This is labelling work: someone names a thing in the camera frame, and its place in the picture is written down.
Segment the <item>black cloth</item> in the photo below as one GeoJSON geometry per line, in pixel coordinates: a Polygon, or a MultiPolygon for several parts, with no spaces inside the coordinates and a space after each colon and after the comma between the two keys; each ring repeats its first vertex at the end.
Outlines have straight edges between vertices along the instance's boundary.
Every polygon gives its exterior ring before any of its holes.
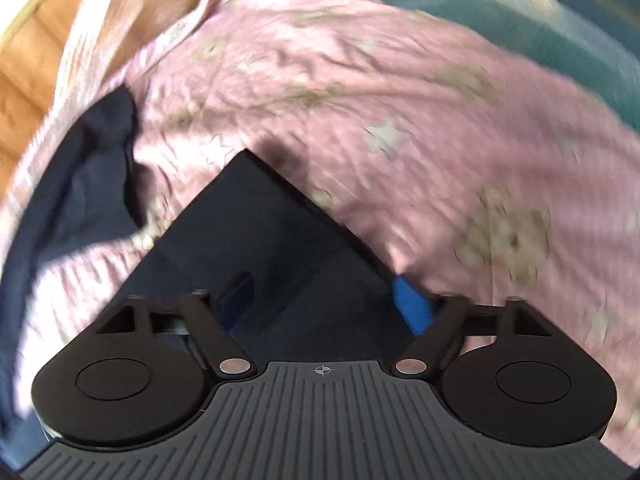
{"type": "Polygon", "coordinates": [[[391,366],[414,339],[394,306],[393,274],[249,151],[178,216],[112,304],[197,289],[218,296],[247,274],[254,300],[231,335],[257,365],[378,360],[391,366]]]}
{"type": "Polygon", "coordinates": [[[142,226],[133,183],[136,127],[136,107],[124,87],[89,108],[56,150],[22,216],[0,281],[2,443],[20,423],[12,381],[26,299],[39,265],[142,226]]]}

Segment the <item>gray ribbed plate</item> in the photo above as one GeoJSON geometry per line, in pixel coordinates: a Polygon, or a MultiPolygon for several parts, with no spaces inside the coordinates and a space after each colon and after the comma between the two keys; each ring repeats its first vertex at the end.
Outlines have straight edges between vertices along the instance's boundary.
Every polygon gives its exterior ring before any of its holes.
{"type": "Polygon", "coordinates": [[[552,449],[496,442],[447,413],[422,381],[376,362],[272,363],[220,386],[179,434],[91,452],[53,443],[29,480],[622,480],[630,468],[590,438],[552,449]]]}

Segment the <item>pink floral fabric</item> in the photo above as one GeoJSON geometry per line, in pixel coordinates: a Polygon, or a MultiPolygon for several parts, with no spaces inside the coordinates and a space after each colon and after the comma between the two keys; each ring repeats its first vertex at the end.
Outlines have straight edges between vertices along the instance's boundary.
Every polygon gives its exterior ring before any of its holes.
{"type": "MultiPolygon", "coordinates": [[[[254,150],[395,272],[521,296],[612,375],[604,443],[640,463],[640,141],[571,80],[467,28],[374,0],[219,0],[126,80],[148,227],[43,269],[21,343],[37,370],[109,301],[191,200],[254,150]]],[[[134,63],[140,63],[140,57],[134,63]]]]}

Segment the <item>wrinkled fabric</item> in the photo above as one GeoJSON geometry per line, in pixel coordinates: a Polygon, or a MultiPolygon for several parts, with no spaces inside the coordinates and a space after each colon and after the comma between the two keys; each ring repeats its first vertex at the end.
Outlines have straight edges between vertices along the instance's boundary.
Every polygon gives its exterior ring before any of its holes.
{"type": "Polygon", "coordinates": [[[37,370],[250,148],[395,272],[478,303],[521,296],[538,307],[614,378],[603,442],[640,463],[636,134],[571,80],[423,12],[220,1],[177,48],[155,51],[153,70],[135,67],[146,55],[125,70],[136,74],[134,156],[153,176],[148,226],[40,273],[20,412],[37,370]]]}

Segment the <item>wooden surface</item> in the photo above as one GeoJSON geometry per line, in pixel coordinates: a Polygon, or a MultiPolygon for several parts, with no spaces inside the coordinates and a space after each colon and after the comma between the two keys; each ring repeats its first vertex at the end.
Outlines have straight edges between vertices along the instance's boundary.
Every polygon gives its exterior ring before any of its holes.
{"type": "Polygon", "coordinates": [[[58,67],[80,0],[31,1],[0,31],[0,196],[53,102],[58,67]]]}

